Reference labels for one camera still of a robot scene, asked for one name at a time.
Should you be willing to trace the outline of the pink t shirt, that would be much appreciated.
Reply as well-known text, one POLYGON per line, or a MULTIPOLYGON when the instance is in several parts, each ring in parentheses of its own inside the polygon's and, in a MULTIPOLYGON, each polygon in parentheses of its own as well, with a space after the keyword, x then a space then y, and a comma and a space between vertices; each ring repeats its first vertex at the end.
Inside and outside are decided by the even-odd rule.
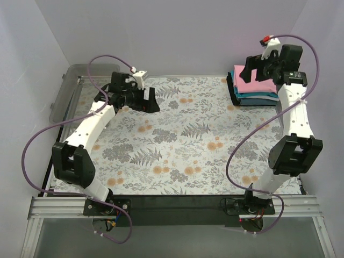
POLYGON ((277 93, 276 86, 273 84, 271 79, 265 81, 256 81, 256 70, 251 72, 251 81, 246 83, 241 77, 240 73, 243 71, 245 66, 235 65, 234 66, 234 86, 237 88, 239 93, 254 93, 254 92, 268 92, 277 93))

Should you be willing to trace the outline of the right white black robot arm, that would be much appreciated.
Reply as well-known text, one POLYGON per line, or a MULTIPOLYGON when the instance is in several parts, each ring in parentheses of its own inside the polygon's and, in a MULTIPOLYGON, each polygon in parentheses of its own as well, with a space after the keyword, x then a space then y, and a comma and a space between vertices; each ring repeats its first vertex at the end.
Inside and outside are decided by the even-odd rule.
POLYGON ((269 168, 245 191, 242 203, 248 213, 271 207, 271 195, 285 181, 307 173, 323 149, 322 140, 311 130, 302 99, 307 92, 306 74, 298 70, 302 53, 302 47, 286 44, 269 55, 249 56, 240 73, 246 83, 251 81, 253 70, 256 81, 271 79, 283 114, 283 137, 269 152, 269 168))

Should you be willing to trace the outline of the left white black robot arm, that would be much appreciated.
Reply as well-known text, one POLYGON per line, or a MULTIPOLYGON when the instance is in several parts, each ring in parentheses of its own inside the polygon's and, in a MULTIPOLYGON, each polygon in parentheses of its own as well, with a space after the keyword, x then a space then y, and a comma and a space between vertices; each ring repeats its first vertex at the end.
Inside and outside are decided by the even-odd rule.
POLYGON ((132 75, 112 73, 110 83, 94 98, 88 117, 64 142, 52 147, 54 176, 97 199, 96 209, 103 215, 114 210, 114 201, 108 197, 110 190, 96 178, 90 153, 103 129, 124 106, 139 112, 159 112, 154 88, 145 86, 147 76, 143 70, 132 75))

